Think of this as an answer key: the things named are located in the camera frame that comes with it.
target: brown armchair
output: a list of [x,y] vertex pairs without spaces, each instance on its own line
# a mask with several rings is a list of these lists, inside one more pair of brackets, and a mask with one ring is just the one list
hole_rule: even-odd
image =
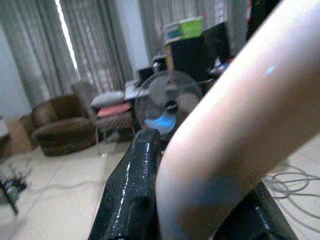
[[32,138],[44,155],[59,156],[82,150],[95,143],[95,127],[84,115],[74,95],[56,97],[32,111],[36,130]]

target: tile floor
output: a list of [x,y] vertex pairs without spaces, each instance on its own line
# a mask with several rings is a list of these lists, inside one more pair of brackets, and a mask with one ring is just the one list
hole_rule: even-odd
[[[100,204],[105,182],[121,160],[129,143],[123,143],[117,154],[101,158],[96,146],[59,157],[45,157],[40,148],[33,152],[8,158],[0,170],[10,174],[9,166],[26,172],[32,169],[25,190],[17,201],[19,215],[14,216],[8,205],[0,205],[0,240],[84,240],[87,239]],[[291,155],[287,162],[308,174],[320,176],[320,135]],[[290,172],[292,169],[277,167],[272,173]],[[70,189],[48,188],[51,185],[75,185]],[[312,181],[303,193],[319,194],[320,182]],[[320,199],[297,196],[298,204],[320,215]],[[310,227],[320,230],[320,220],[297,210],[288,200],[281,199],[289,213]],[[295,222],[283,210],[292,229],[301,240],[318,240],[320,234]]]

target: electric fan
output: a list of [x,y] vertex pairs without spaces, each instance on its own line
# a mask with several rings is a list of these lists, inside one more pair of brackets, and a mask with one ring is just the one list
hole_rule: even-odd
[[141,86],[134,104],[140,128],[157,129],[168,142],[202,98],[198,84],[181,71],[161,71]]

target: gray curtain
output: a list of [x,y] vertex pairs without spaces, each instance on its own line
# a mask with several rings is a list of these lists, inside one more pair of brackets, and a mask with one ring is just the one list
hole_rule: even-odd
[[60,0],[83,80],[101,93],[123,90],[132,71],[113,0]]
[[163,27],[185,18],[203,16],[204,30],[227,23],[232,53],[245,43],[248,0],[140,0],[150,57],[164,53]]
[[0,21],[31,107],[77,80],[54,0],[1,0]]
[[164,25],[203,16],[203,27],[208,29],[228,18],[226,0],[140,0],[139,2],[151,58],[164,52]]

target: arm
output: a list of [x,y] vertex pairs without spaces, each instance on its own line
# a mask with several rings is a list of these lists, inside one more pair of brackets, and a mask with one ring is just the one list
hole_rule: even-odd
[[320,131],[319,12],[319,1],[282,2],[177,130],[156,181],[164,239],[214,233]]

